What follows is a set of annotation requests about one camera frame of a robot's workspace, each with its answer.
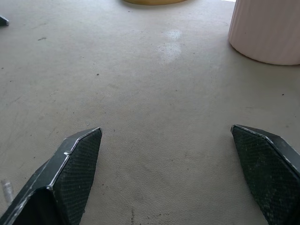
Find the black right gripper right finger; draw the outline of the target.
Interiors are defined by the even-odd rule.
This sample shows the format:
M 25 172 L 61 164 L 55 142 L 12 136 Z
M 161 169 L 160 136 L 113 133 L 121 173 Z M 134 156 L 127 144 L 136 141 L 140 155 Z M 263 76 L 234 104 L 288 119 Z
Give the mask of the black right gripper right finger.
M 249 190 L 270 225 L 300 223 L 300 155 L 282 137 L 231 127 Z

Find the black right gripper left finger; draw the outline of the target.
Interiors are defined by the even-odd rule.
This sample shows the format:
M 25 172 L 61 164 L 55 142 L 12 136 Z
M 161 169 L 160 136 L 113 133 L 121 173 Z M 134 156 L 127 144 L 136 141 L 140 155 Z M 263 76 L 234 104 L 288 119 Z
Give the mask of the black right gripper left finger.
M 28 179 L 2 225 L 78 225 L 93 185 L 101 128 L 75 133 Z

